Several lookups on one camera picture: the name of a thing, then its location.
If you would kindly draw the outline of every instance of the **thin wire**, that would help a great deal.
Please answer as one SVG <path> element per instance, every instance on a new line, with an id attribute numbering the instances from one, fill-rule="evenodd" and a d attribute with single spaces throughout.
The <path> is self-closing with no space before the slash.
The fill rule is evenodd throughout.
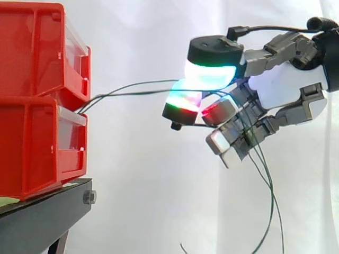
<path id="1" fill-rule="evenodd" d="M 226 92 L 223 92 L 223 91 L 219 91 L 219 92 L 231 96 L 232 99 L 235 101 L 235 98 L 233 98 L 232 94 L 226 93 Z M 267 225 L 267 228 L 266 228 L 266 231 L 265 231 L 265 233 L 264 233 L 263 238 L 262 238 L 261 241 L 259 242 L 258 246 L 255 248 L 255 250 L 252 252 L 252 253 L 254 254 L 254 253 L 256 253 L 256 252 L 259 250 L 259 248 L 260 248 L 261 245 L 263 244 L 263 242 L 264 242 L 264 240 L 266 239 L 266 236 L 267 236 L 267 234 L 268 234 L 268 232 L 269 232 L 269 229 L 270 229 L 270 227 L 271 227 L 271 223 L 272 223 L 272 219 L 273 219 L 273 210 L 274 210 L 274 191 L 273 191 L 273 181 L 272 181 L 272 177 L 271 177 L 270 171 L 269 171 L 269 169 L 268 169 L 268 166 L 267 166 L 267 163 L 266 163 L 266 159 L 265 159 L 264 153 L 263 153 L 263 151 L 262 151 L 262 149 L 261 149 L 261 146 L 260 146 L 260 144 L 259 144 L 259 142 L 258 142 L 258 140 L 257 140 L 257 137 L 256 137 L 256 135 L 255 135 L 255 133 L 254 133 L 254 131 L 253 131 L 253 127 L 252 127 L 253 124 L 252 124 L 251 118 L 249 117 L 249 114 L 248 114 L 248 112 L 246 111 L 245 108 L 244 108 L 244 112 L 245 112 L 245 114 L 246 114 L 246 116 L 247 116 L 247 118 L 248 118 L 248 121 L 249 121 L 250 125 L 251 125 L 251 127 L 250 127 L 249 129 L 250 129 L 250 131 L 251 131 L 251 133 L 252 133 L 252 136 L 253 136 L 254 139 L 255 139 L 256 144 L 258 145 L 258 148 L 259 148 L 259 150 L 260 150 L 260 153 L 261 153 L 262 158 L 260 157 L 259 153 L 257 152 L 255 146 L 253 147 L 253 148 L 254 148 L 254 151 L 256 152 L 257 156 L 259 157 L 261 163 L 262 163 L 263 166 L 264 166 L 264 169 L 265 169 L 267 178 L 268 178 L 269 183 L 270 183 L 270 184 L 269 184 L 269 188 L 270 188 L 270 190 L 271 190 L 271 213 L 270 213 L 269 223 L 268 223 L 268 225 Z M 240 114 L 239 114 L 239 118 L 240 118 L 240 120 L 241 120 L 241 122 L 242 122 L 242 124 L 243 124 L 244 130 L 245 130 L 246 127 L 247 127 L 247 124 L 246 124 L 245 121 L 242 119 L 242 116 L 241 116 Z M 282 245 L 283 245 L 282 251 L 283 251 L 283 254 L 284 254 L 284 239 L 283 239 L 283 238 L 282 238 Z"/>
<path id="2" fill-rule="evenodd" d="M 195 123 L 193 125 L 186 125 L 186 126 L 196 126 L 196 127 L 206 127 L 206 128 L 212 128 L 212 129 L 216 129 L 216 126 L 210 126 L 207 124 L 203 124 L 203 123 Z"/>
<path id="3" fill-rule="evenodd" d="M 297 32 L 297 33 L 318 33 L 320 30 L 311 30 L 311 29 L 300 29 L 300 28 L 291 28 L 288 26 L 274 26 L 274 25 L 259 25 L 253 26 L 248 29 L 250 32 L 260 31 L 260 30 L 279 30 L 279 31 L 288 31 L 288 32 Z"/>
<path id="4" fill-rule="evenodd" d="M 189 253 L 185 250 L 185 248 L 183 247 L 182 243 L 180 243 L 180 248 L 182 249 L 182 251 L 183 251 L 185 254 L 189 254 Z"/>
<path id="5" fill-rule="evenodd" d="M 261 178 L 264 180 L 264 182 L 266 183 L 266 185 L 270 187 L 270 184 L 266 181 L 265 177 L 263 176 L 263 174 L 261 173 L 259 166 L 257 165 L 257 163 L 255 162 L 255 160 L 253 159 L 251 153 L 248 153 L 248 156 L 250 158 L 250 160 L 252 161 L 252 163 L 254 164 L 255 168 L 257 169 L 259 175 L 261 176 Z M 278 201 L 275 198 L 275 195 L 273 196 L 274 198 L 274 202 L 276 205 L 276 210 L 278 212 L 278 217 L 279 217 L 279 224 L 280 224 L 280 233 L 281 233 L 281 240 L 282 240 L 282 253 L 285 253 L 285 245 L 284 245 L 284 230 L 283 230 L 283 226 L 282 226 L 282 219 L 281 219 L 281 214 L 280 214 L 280 209 L 278 206 Z"/>
<path id="6" fill-rule="evenodd" d="M 118 89 L 116 89 L 116 90 L 114 90 L 114 91 L 112 91 L 112 92 L 110 92 L 110 93 L 108 93 L 108 94 L 97 95 L 97 96 L 95 96 L 95 97 L 91 100 L 91 101 L 94 101 L 94 100 L 97 99 L 97 101 L 94 102 L 92 105 L 90 105 L 90 106 L 89 106 L 88 108 L 86 108 L 85 110 L 84 110 L 85 107 L 83 107 L 83 108 L 79 111 L 79 113 L 84 113 L 84 112 L 86 112 L 86 111 L 89 110 L 92 106 L 94 106 L 96 103 L 98 103 L 100 100 L 102 100 L 102 99 L 104 99 L 104 98 L 106 98 L 106 97 L 116 97 L 116 96 L 123 96 L 123 95 L 150 95 L 150 94 L 157 94 L 157 93 L 170 92 L 170 91 L 187 91 L 187 92 L 211 92 L 211 93 L 216 93 L 216 94 L 218 94 L 218 93 L 223 93 L 223 94 L 232 96 L 232 94 L 230 94 L 230 93 L 226 93 L 226 92 L 219 91 L 219 90 L 218 90 L 218 91 L 216 91 L 216 90 L 208 90 L 208 91 L 206 91 L 206 90 L 191 90 L 191 89 L 162 89 L 162 90 L 151 90 L 151 91 L 145 91 L 145 92 L 131 92 L 131 93 L 113 94 L 113 93 L 115 93 L 115 92 L 117 92 L 117 91 L 119 91 L 119 90 L 122 90 L 122 89 L 127 88 L 127 87 L 130 87 L 130 86 L 140 85 L 140 84 L 149 84 L 149 83 L 150 83 L 150 82 L 146 82 L 146 83 L 135 83 L 135 84 L 132 84 L 132 85 L 129 85 L 129 86 L 126 86 L 126 87 L 118 88 Z M 244 111 L 245 111 L 245 114 L 246 114 L 246 116 L 247 116 L 247 118 L 248 118 L 248 120 L 249 120 L 250 126 L 251 126 L 249 129 L 250 129 L 250 131 L 251 131 L 251 133 L 252 133 L 252 136 L 254 137 L 255 142 L 256 142 L 256 144 L 257 144 L 259 150 L 260 150 L 261 156 L 259 155 L 258 151 L 256 150 L 256 147 L 254 146 L 253 148 L 254 148 L 256 154 L 258 155 L 258 157 L 259 157 L 261 163 L 263 164 L 263 166 L 264 166 L 264 168 L 265 168 L 265 172 L 266 172 L 266 174 L 267 174 L 267 178 L 268 178 L 268 180 L 269 180 L 269 186 L 270 186 L 270 190 L 271 190 L 271 214 L 270 214 L 270 220 L 269 220 L 269 224 L 268 224 L 268 226 L 267 226 L 266 232 L 265 232 L 265 234 L 264 234 L 262 240 L 260 241 L 259 245 L 255 248 L 255 250 L 252 252 L 252 253 L 256 253 L 256 252 L 258 251 L 258 249 L 261 247 L 261 245 L 263 244 L 263 242 L 264 242 L 264 240 L 265 240 L 265 238 L 266 238 L 266 236 L 267 236 L 267 234 L 268 234 L 269 228 L 270 228 L 270 226 L 271 226 L 271 222 L 272 222 L 272 218 L 273 218 L 273 209 L 274 209 L 274 206 L 273 206 L 273 203 L 274 203 L 274 192 L 273 192 L 273 183 L 272 183 L 271 174 L 270 174 L 270 172 L 269 172 L 269 169 L 268 169 L 268 166 L 267 166 L 267 163 L 266 163 L 266 159 L 265 159 L 265 156 L 264 156 L 263 151 L 262 151 L 262 149 L 261 149 L 261 146 L 260 146 L 260 144 L 259 144 L 259 142 L 258 142 L 258 140 L 257 140 L 257 137 L 256 137 L 256 135 L 255 135 L 255 133 L 254 133 L 254 131 L 253 131 L 253 127 L 252 127 L 253 124 L 252 124 L 252 122 L 251 122 L 251 118 L 249 117 L 249 114 L 247 113 L 247 111 L 246 111 L 245 109 L 244 109 Z M 247 128 L 247 125 L 246 125 L 246 123 L 244 122 L 244 120 L 242 119 L 241 115 L 239 115 L 239 118 L 240 118 L 240 120 L 242 121 L 242 124 L 243 124 L 244 129 L 246 129 L 246 128 Z"/>
<path id="7" fill-rule="evenodd" d="M 130 85 L 127 85 L 127 86 L 119 87 L 119 88 L 107 93 L 106 95 L 111 95 L 113 93 L 116 93 L 120 90 L 129 88 L 129 87 L 132 87 L 132 86 L 139 86 L 139 85 L 153 84 L 153 83 L 177 82 L 177 81 L 179 81 L 179 80 L 178 79 L 162 79 L 162 80 L 138 82 L 138 83 L 130 84 Z M 82 108 L 79 110 L 78 114 L 84 114 L 87 110 L 89 110 L 91 107 L 93 107 L 95 104 L 97 104 L 102 99 L 104 99 L 104 97 L 98 97 L 98 96 L 93 97 L 87 103 L 85 103 L 85 105 L 82 106 Z"/>

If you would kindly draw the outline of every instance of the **white fabric background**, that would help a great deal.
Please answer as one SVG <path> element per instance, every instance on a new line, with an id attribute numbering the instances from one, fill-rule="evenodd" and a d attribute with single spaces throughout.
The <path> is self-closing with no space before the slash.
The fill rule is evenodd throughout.
<path id="1" fill-rule="evenodd" d="M 182 77 L 195 36 L 225 34 L 233 25 L 305 26 L 323 14 L 339 20 L 335 0 L 61 2 L 92 48 L 93 95 L 136 81 Z M 258 49 L 275 34 L 253 33 L 241 43 Z M 339 96 L 332 97 L 329 110 L 313 123 L 284 128 L 263 143 L 286 253 L 339 253 L 333 216 L 339 212 Z M 71 229 L 66 254 L 181 253 L 180 242 L 190 254 L 243 254 L 259 242 L 270 193 L 254 166 L 246 159 L 226 170 L 204 142 L 209 130 L 172 131 L 161 117 L 165 98 L 106 99 L 89 112 L 87 176 L 94 178 L 98 199 Z M 281 253 L 280 244 L 275 215 L 259 253 Z"/>

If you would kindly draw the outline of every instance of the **red plastic drawer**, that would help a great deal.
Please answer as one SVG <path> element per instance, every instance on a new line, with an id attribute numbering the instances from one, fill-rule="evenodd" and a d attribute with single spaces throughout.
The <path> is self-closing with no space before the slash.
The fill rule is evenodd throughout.
<path id="1" fill-rule="evenodd" d="M 52 96 L 70 110 L 90 98 L 90 49 L 64 7 L 0 2 L 0 96 Z"/>
<path id="2" fill-rule="evenodd" d="M 0 197 L 25 200 L 86 173 L 87 118 L 53 98 L 0 97 Z"/>

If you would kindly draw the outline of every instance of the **metal bolt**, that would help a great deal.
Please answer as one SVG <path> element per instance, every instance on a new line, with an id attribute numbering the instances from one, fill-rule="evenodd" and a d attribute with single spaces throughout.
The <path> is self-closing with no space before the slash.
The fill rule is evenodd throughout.
<path id="1" fill-rule="evenodd" d="M 87 190 L 84 193 L 84 203 L 87 205 L 93 205 L 96 202 L 96 191 Z"/>

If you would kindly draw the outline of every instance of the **black metal table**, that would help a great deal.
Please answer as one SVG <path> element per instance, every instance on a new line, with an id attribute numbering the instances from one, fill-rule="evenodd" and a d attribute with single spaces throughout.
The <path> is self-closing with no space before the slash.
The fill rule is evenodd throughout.
<path id="1" fill-rule="evenodd" d="M 0 208 L 0 253 L 63 253 L 68 230 L 91 210 L 91 179 L 26 202 Z"/>

